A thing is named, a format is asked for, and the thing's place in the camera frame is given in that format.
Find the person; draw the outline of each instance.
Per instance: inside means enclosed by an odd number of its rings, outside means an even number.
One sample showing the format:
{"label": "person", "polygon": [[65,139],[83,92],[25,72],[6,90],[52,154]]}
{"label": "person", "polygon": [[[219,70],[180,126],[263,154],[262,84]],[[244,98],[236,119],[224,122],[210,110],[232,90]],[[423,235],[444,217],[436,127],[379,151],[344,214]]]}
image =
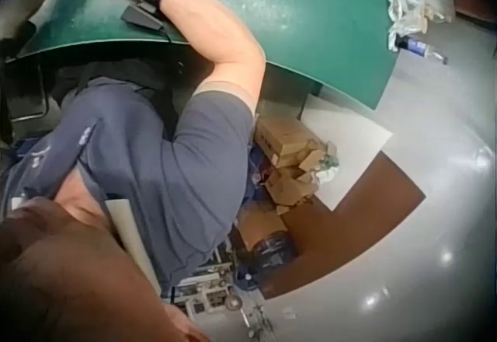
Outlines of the person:
{"label": "person", "polygon": [[17,340],[205,338],[157,294],[231,229],[266,57],[217,0],[159,8],[214,64],[173,138],[141,87],[98,77],[3,179],[0,325]]}

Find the hand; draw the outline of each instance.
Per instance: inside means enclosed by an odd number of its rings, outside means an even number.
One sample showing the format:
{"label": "hand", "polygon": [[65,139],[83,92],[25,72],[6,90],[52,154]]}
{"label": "hand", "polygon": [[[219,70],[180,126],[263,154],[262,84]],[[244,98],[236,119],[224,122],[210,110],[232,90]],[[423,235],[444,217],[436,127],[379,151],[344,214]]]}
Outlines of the hand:
{"label": "hand", "polygon": [[168,304],[163,304],[163,306],[164,311],[168,318],[172,321],[172,324],[188,339],[189,342],[210,342],[209,338],[204,336],[195,327],[195,325],[193,325],[192,320],[181,312],[178,307]]}

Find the white paper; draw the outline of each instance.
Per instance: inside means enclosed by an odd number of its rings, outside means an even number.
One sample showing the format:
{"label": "white paper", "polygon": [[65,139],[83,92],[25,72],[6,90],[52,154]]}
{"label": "white paper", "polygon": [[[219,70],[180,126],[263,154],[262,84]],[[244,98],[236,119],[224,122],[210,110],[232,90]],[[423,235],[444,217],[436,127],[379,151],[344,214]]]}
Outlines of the white paper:
{"label": "white paper", "polygon": [[321,141],[331,141],[338,149],[339,171],[316,193],[330,210],[335,210],[387,143],[391,132],[354,111],[312,95],[305,103],[301,121]]}

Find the green countertop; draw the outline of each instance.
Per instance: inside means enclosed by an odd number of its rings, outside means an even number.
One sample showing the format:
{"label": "green countertop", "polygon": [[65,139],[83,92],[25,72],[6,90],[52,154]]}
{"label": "green countertop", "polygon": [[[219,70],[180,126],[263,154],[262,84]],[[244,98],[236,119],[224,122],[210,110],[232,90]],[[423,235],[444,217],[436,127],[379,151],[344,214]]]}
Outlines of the green countertop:
{"label": "green countertop", "polygon": [[[165,42],[120,19],[129,1],[47,0],[21,56],[98,41]],[[386,0],[221,1],[244,19],[271,63],[376,107],[396,59],[387,49]],[[184,43],[174,30],[170,37]]]}

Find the floor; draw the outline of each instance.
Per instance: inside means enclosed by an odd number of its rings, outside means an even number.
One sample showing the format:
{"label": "floor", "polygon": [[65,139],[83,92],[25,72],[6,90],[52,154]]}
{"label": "floor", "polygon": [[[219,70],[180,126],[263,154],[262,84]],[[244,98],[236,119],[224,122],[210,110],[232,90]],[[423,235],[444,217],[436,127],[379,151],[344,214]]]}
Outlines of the floor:
{"label": "floor", "polygon": [[467,341],[493,310],[496,39],[463,21],[430,31],[449,65],[401,53],[375,111],[321,95],[391,131],[384,153],[426,199],[363,255],[267,302],[278,340]]}

